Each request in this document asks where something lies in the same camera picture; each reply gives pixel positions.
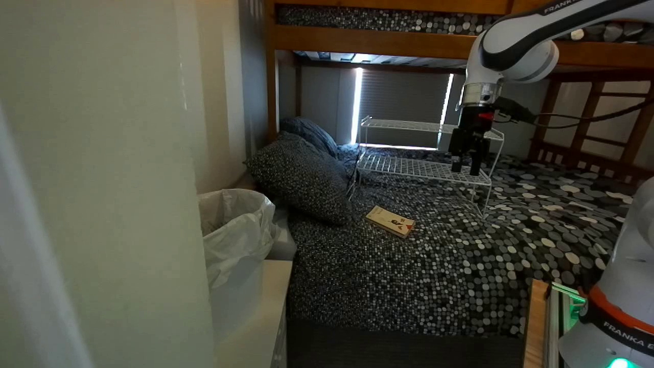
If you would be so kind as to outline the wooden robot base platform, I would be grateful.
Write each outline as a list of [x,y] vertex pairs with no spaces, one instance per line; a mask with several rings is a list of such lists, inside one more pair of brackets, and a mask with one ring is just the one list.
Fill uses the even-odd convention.
[[532,283],[521,368],[569,368],[559,341],[578,321],[583,303],[581,290],[559,283]]

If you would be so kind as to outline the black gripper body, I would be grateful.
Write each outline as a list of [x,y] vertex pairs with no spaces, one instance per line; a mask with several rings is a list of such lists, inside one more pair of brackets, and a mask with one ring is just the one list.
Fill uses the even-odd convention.
[[458,127],[452,133],[449,154],[452,159],[467,159],[483,163],[488,155],[491,142],[485,133],[492,127],[494,108],[492,106],[469,106],[460,110]]

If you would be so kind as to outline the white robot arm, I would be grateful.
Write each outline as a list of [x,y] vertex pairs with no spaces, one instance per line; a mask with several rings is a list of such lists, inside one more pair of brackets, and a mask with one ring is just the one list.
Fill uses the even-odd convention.
[[[498,101],[498,84],[543,80],[559,63],[554,44],[569,31],[611,18],[650,20],[654,0],[559,0],[507,16],[470,48],[463,110],[449,142],[452,170],[473,159],[481,172],[483,146]],[[569,368],[654,368],[654,180],[633,194],[613,255],[586,290],[578,321],[559,339]]]

